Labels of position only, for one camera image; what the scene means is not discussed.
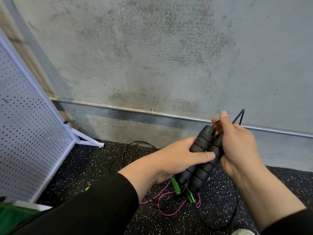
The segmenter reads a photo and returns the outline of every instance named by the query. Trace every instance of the perforated metal panel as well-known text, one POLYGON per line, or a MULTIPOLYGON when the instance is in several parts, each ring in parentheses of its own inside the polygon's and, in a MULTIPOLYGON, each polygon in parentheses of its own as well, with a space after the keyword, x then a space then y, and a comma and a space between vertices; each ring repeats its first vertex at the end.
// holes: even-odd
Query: perforated metal panel
POLYGON ((7 40, 2 36, 0 196, 32 201, 75 141, 29 79, 19 56, 15 58, 14 51, 11 52, 8 43, 3 41, 7 40))

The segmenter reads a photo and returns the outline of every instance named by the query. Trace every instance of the gray concrete wall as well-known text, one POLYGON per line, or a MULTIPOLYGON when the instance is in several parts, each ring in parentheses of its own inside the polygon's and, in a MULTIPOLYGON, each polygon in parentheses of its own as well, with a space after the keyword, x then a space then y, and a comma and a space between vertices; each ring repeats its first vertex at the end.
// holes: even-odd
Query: gray concrete wall
MULTIPOLYGON (((49 96, 201 118, 245 108, 246 124, 313 133, 313 0, 4 2, 49 96)), ((163 147, 203 126, 58 106, 84 133, 118 142, 163 147)), ((313 170, 311 139, 254 133, 268 165, 313 170)))

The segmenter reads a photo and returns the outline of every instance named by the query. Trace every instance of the right hand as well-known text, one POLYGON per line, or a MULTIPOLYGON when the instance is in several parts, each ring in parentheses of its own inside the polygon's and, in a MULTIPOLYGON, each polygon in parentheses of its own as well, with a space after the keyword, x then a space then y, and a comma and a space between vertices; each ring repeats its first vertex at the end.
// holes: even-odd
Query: right hand
POLYGON ((222 111, 220 119, 213 118, 212 122, 220 122, 214 126, 216 131, 223 132, 223 150, 221 158, 223 170, 232 178, 239 179, 249 170, 262 166, 258 146, 253 134, 240 125, 232 124, 226 111, 222 111))

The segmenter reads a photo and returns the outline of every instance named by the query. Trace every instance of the white shoe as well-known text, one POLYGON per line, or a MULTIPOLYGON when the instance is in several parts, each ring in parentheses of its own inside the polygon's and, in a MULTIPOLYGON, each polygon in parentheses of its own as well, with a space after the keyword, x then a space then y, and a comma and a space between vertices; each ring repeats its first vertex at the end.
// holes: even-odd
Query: white shoe
POLYGON ((231 235, 254 235, 254 233, 248 229, 238 229, 234 231, 231 235))

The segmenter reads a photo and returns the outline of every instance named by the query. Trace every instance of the metal rail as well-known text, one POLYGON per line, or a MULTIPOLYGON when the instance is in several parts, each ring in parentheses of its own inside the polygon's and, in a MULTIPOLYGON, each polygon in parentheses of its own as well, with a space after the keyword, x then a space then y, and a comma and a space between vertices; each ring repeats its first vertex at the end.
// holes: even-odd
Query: metal rail
MULTIPOLYGON (((83 106, 94 106, 94 107, 100 107, 100 108, 106 108, 106 109, 123 110, 123 111, 135 112, 135 113, 158 115, 158 116, 169 117, 169 118, 174 118, 174 119, 190 120, 190 121, 197 121, 197 122, 204 122, 204 123, 212 124, 212 121, 208 119, 169 114, 169 113, 164 113, 164 112, 157 112, 157 111, 154 111, 154 109, 141 110, 141 109, 122 107, 122 106, 112 106, 112 105, 106 105, 106 104, 101 104, 101 103, 84 102, 84 101, 77 101, 77 100, 71 100, 71 99, 66 99, 66 98, 55 98, 55 97, 50 97, 50 100, 55 101, 55 102, 64 102, 64 103, 77 104, 77 105, 83 105, 83 106)), ((286 134, 286 135, 299 136, 299 137, 305 137, 305 138, 313 138, 313 134, 310 134, 310 133, 302 133, 302 132, 296 132, 296 131, 267 128, 267 127, 262 127, 262 126, 253 126, 253 125, 246 125, 246 124, 243 124, 241 126, 245 127, 246 129, 259 130, 259 131, 270 132, 270 133, 286 134)))

